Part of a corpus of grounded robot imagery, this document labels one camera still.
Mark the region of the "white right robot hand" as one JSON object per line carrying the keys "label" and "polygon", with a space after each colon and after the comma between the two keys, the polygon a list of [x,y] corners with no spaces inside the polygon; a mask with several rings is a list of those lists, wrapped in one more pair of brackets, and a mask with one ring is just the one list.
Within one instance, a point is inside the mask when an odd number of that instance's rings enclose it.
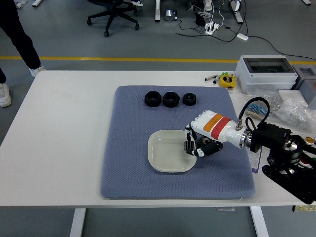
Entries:
{"label": "white right robot hand", "polygon": [[[236,127],[236,122],[226,116],[210,110],[203,111],[185,127],[187,140],[184,150],[195,157],[207,157],[220,151],[224,142],[243,148],[245,129],[237,130]],[[201,143],[198,148],[195,145],[196,134],[206,139],[206,143]]]}

